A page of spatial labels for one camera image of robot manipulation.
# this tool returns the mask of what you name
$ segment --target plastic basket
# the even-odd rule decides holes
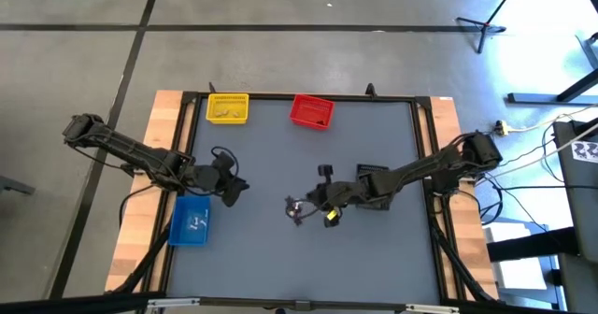
[[[173,246],[204,246],[209,228],[209,197],[177,197],[170,224],[168,244]]]
[[[249,116],[249,94],[213,93],[207,99],[206,119],[216,124],[243,124]]]
[[[292,101],[292,122],[305,127],[325,130],[330,126],[335,102],[305,94],[295,95]]]

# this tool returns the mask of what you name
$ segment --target gray floor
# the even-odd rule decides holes
[[[157,0],[151,23],[453,25],[457,16],[485,21],[498,1]],[[0,23],[138,23],[145,3],[0,0]],[[597,31],[597,20],[589,0],[511,0],[496,18],[508,31],[482,55],[474,34],[147,33],[118,129],[142,138],[156,90],[204,91],[209,81],[221,91],[288,93],[362,93],[374,82],[385,94],[454,97],[464,131],[498,119],[529,126],[573,109],[512,107],[505,94],[557,93],[588,73],[575,33]],[[61,132],[72,114],[107,115],[133,35],[0,32],[0,173],[37,187],[31,197],[0,194],[1,302],[44,296],[89,169]],[[497,143],[510,159],[538,145],[541,132]],[[535,165],[501,182],[551,180]],[[103,290],[130,182],[109,169],[102,175],[67,295]],[[477,192],[484,205],[496,198],[489,187]],[[570,223],[562,192],[517,196],[537,221]],[[504,213],[526,220],[509,199]]]

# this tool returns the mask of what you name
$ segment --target blue basket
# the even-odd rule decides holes
[[[209,226],[209,197],[177,197],[168,244],[204,246]]]

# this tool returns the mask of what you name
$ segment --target wooden board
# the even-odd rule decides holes
[[[149,117],[146,137],[144,138],[145,144],[151,147],[170,149],[177,124],[181,97],[182,92],[180,91],[158,91],[156,93],[154,106]],[[459,127],[457,112],[451,98],[433,97],[432,107],[438,146],[442,148],[461,133],[461,128]],[[188,111],[185,113],[186,119],[183,124],[179,150],[184,150],[187,145],[189,135],[188,121],[191,120],[189,119],[191,114],[192,110],[188,108]],[[426,153],[430,154],[432,153],[432,149],[427,136],[427,125],[425,116],[422,115],[422,110],[420,111],[420,121]],[[134,179],[132,191],[148,184],[146,177],[137,177]],[[471,185],[463,183],[461,189],[473,193]],[[150,247],[151,233],[158,213],[159,199],[160,191],[152,188],[131,198],[129,201],[114,251],[112,266],[108,274],[106,290],[112,290],[120,286]],[[173,201],[174,195],[170,196],[166,216],[170,215]],[[450,200],[450,211],[460,257],[484,290],[497,298],[498,292],[494,284],[491,263],[477,213],[476,202],[471,197],[455,195]],[[153,291],[158,288],[163,261],[164,250],[157,258],[154,270],[152,271],[150,289]],[[448,295],[451,298],[455,298],[454,277],[450,262],[446,256],[443,258],[443,267],[447,281]]]

